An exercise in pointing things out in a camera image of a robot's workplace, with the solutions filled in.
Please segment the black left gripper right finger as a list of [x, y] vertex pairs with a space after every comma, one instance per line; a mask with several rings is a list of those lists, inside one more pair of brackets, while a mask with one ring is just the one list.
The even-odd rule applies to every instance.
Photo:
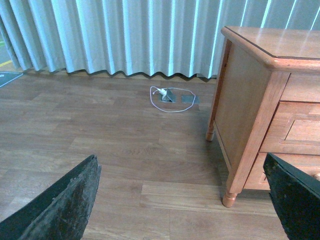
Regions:
[[290, 240], [320, 238], [320, 181], [267, 153], [263, 163], [270, 198]]

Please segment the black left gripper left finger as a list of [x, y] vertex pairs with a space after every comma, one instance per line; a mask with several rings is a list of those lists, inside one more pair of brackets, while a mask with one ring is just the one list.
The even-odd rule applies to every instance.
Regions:
[[2, 240], [80, 240], [98, 192], [102, 167], [90, 155], [0, 223]]

